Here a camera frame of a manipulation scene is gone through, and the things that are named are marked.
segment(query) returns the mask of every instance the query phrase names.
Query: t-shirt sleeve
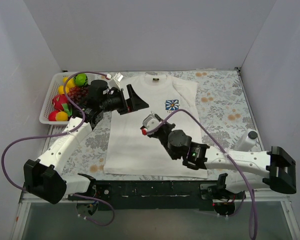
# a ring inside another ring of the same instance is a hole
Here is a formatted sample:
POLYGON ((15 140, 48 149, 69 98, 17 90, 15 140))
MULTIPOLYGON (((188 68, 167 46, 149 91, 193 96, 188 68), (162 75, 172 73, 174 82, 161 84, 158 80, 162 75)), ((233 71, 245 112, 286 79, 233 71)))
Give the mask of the t-shirt sleeve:
POLYGON ((195 81, 183 80, 177 77, 172 78, 175 90, 186 100, 190 107, 196 107, 196 95, 198 83, 195 81))

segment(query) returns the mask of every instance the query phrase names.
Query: white wall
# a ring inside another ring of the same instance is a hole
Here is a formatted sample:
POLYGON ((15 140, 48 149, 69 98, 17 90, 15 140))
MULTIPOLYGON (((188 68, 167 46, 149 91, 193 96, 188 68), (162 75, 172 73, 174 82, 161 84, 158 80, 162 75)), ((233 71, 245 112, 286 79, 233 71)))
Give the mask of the white wall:
MULTIPOLYGON (((0 159, 4 148, 21 137, 42 135, 39 113, 52 76, 60 68, 22 0, 0 0, 0 159)), ((42 140, 11 148, 9 175, 22 185, 23 165, 38 156, 42 140)), ((20 191, 5 179, 0 164, 0 240, 8 239, 20 191)))
POLYGON ((278 0, 243 66, 242 79, 263 143, 297 166, 292 206, 300 227, 300 0, 278 0))
POLYGON ((24 0, 63 70, 241 66, 276 0, 24 0))

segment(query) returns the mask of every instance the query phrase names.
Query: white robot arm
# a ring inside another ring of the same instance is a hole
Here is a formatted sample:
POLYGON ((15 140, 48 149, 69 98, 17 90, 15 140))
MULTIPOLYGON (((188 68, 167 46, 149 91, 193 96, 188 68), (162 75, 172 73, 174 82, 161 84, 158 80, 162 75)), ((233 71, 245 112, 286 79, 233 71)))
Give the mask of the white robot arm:
MULTIPOLYGON (((150 138, 160 140, 171 159, 182 159, 187 168, 198 169, 227 169, 237 171, 234 164, 218 148, 202 143, 192 142, 182 130, 173 130, 175 124, 165 122, 152 112, 142 123, 142 133, 150 138)), ((296 162, 281 147, 273 146, 271 151, 245 152, 230 150, 230 155, 253 189, 270 188, 282 194, 295 194, 296 162)), ((213 191, 237 194, 246 191, 247 186, 238 172, 220 174, 213 191)))
MULTIPOLYGON (((63 168, 73 151, 92 132, 91 122, 96 125, 102 119, 100 113, 94 113, 93 116, 97 120, 92 120, 88 116, 88 122, 83 123, 74 132, 70 131, 81 123, 82 118, 78 116, 71 118, 63 131, 68 132, 67 135, 59 137, 36 161, 26 162, 24 178, 28 192, 53 204, 58 203, 64 195, 74 193, 93 195, 93 186, 96 184, 93 177, 80 173, 75 176, 61 177, 63 168)), ((154 129, 161 121, 158 115, 150 114, 143 121, 142 132, 146 133, 154 129)), ((150 138, 159 139, 173 160, 183 159, 182 164, 194 170, 237 170, 218 148, 192 142, 192 138, 185 135, 182 130, 172 130, 174 127, 174 124, 166 122, 156 132, 148 135, 150 138)), ((246 172, 245 176, 253 189, 271 188, 279 193, 296 193, 296 163, 282 148, 272 147, 271 151, 261 152, 231 150, 228 154, 241 170, 246 172)), ((246 190, 247 186, 239 173, 221 174, 214 189, 207 189, 211 191, 212 198, 215 191, 219 196, 222 191, 237 194, 246 190)))
POLYGON ((82 193, 93 196, 95 179, 79 173, 76 176, 61 177, 64 166, 80 142, 92 132, 104 116, 104 112, 118 111, 120 115, 148 108, 128 84, 129 98, 125 99, 118 73, 112 80, 93 80, 88 86, 88 96, 81 100, 79 107, 85 115, 84 123, 75 131, 83 120, 82 113, 73 111, 73 117, 64 129, 65 135, 59 137, 53 145, 35 161, 29 159, 23 166, 25 189, 52 204, 58 203, 65 194, 82 193))

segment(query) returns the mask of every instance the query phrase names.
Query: tabletop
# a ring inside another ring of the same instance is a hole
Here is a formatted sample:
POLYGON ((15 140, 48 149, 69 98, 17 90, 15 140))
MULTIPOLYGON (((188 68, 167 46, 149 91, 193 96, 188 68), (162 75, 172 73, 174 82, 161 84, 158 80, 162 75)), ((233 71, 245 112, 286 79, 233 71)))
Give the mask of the tabletop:
MULTIPOLYGON (((242 84, 235 70, 191 70, 191 71, 151 71, 122 72, 125 78, 141 74, 171 75, 183 80, 198 83, 195 104, 199 120, 209 133, 225 148, 232 149, 247 129, 255 129, 250 108, 244 95, 242 84)), ((104 114, 103 120, 73 152, 67 161, 62 176, 78 173, 88 174, 96 180, 198 180, 194 177, 171 177, 152 175, 104 174, 108 141, 111 127, 111 112, 104 114)), ((61 133, 64 126, 51 126, 49 133, 61 133)), ((202 143, 214 146, 213 141, 201 130, 202 143)), ((48 138, 47 149, 56 139, 48 138)), ((261 151, 260 141, 252 151, 261 151)), ((224 169, 207 171, 209 180, 218 179, 219 174, 229 172, 224 169)))

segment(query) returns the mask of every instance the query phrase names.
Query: white plastic basket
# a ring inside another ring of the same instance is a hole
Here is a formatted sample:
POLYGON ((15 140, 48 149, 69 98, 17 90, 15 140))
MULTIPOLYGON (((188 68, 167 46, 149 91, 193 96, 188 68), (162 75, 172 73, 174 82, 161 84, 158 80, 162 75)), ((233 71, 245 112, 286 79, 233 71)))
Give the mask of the white plastic basket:
MULTIPOLYGON (((69 77, 76 72, 60 72, 53 76, 52 81, 50 83, 48 92, 46 93, 43 106, 41 109, 41 113, 39 116, 39 121, 42 124, 50 124, 50 125, 68 125, 69 121, 49 121, 49 114, 54 111, 54 106, 52 105, 52 99, 58 95, 58 87, 63 85, 64 77, 69 77)), ((100 75, 86 73, 88 77, 88 84, 95 79, 101 79, 100 75)))

